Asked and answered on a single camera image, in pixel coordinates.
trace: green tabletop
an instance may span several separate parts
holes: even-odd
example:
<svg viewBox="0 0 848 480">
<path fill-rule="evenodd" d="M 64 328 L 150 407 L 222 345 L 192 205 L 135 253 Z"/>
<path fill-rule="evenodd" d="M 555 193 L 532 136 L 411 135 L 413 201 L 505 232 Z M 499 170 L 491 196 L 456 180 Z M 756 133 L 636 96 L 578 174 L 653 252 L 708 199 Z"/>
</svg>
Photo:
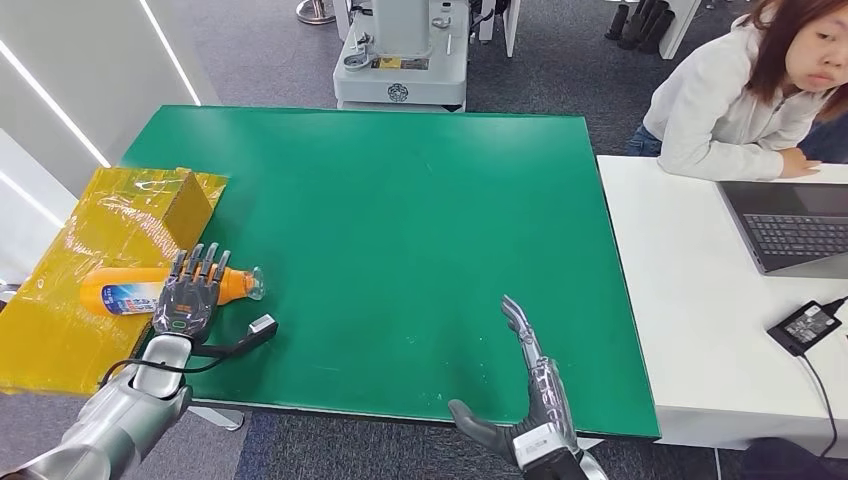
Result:
<svg viewBox="0 0 848 480">
<path fill-rule="evenodd" d="M 195 398 L 424 420 L 459 398 L 518 421 L 507 293 L 580 431 L 659 436 L 582 118 L 169 106 L 121 165 L 228 175 L 202 241 L 265 270 L 265 299 L 219 309 L 210 343 L 264 313 L 277 336 L 190 376 Z"/>
</svg>

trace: yellow box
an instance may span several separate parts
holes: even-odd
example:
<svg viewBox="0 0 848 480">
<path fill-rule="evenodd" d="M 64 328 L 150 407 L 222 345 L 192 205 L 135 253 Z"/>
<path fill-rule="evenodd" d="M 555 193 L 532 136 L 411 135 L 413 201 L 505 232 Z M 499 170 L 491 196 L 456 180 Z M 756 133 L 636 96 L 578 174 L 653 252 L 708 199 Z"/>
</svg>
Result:
<svg viewBox="0 0 848 480">
<path fill-rule="evenodd" d="M 209 222 L 226 177 L 98 169 L 32 276 L 0 312 L 0 390 L 93 393 L 127 358 L 150 315 L 101 316 L 79 301 L 101 267 L 165 266 Z"/>
</svg>

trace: silver robotic arm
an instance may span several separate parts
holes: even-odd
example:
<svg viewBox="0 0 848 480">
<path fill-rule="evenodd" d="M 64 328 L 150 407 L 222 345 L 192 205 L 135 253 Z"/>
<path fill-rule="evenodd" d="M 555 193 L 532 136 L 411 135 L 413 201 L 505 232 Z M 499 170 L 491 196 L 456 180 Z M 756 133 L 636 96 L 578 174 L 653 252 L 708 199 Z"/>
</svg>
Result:
<svg viewBox="0 0 848 480">
<path fill-rule="evenodd" d="M 608 480 L 592 454 L 577 444 L 556 362 L 542 354 L 524 311 L 508 296 L 504 296 L 501 310 L 524 354 L 530 411 L 517 425 L 497 426 L 477 418 L 462 401 L 451 400 L 448 407 L 457 428 L 517 465 L 526 479 Z"/>
<path fill-rule="evenodd" d="M 104 377 L 101 389 L 80 410 L 77 422 L 56 448 L 0 479 L 116 480 L 150 453 L 156 442 L 182 416 L 192 391 L 184 374 L 211 368 L 230 356 L 245 353 L 276 333 L 269 315 L 253 322 L 247 335 L 229 347 L 203 345 L 218 301 L 221 276 L 229 251 L 209 276 L 217 244 L 212 244 L 199 272 L 195 269 L 203 245 L 195 247 L 184 265 L 186 252 L 174 261 L 153 325 L 156 336 L 141 360 L 119 362 Z M 204 367 L 187 369 L 195 353 L 216 357 Z M 117 375 L 111 373 L 128 365 Z"/>
</svg>

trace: woman's hair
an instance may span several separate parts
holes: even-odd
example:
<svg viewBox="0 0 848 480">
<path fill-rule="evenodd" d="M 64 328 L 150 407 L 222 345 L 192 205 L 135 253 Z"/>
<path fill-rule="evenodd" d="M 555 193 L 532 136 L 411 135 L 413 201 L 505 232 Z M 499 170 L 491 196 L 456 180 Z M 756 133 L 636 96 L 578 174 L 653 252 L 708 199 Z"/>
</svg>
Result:
<svg viewBox="0 0 848 480">
<path fill-rule="evenodd" d="M 742 23 L 763 31 L 760 54 L 747 88 L 769 103 L 786 78 L 786 52 L 798 32 L 810 22 L 848 6 L 848 0 L 762 0 Z M 838 87 L 819 118 L 832 120 L 848 111 L 848 85 Z"/>
</svg>

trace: blue jeans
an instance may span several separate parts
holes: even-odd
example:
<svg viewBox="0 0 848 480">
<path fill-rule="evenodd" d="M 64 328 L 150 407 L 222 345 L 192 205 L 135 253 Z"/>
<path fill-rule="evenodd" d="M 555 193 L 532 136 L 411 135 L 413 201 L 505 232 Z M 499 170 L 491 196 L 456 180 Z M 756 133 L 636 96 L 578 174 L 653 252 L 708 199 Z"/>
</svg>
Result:
<svg viewBox="0 0 848 480">
<path fill-rule="evenodd" d="M 798 148 L 810 160 L 848 163 L 848 113 L 831 122 L 813 125 Z"/>
<path fill-rule="evenodd" d="M 662 151 L 662 140 L 653 136 L 644 125 L 640 125 L 627 141 L 628 157 L 659 157 Z"/>
</svg>

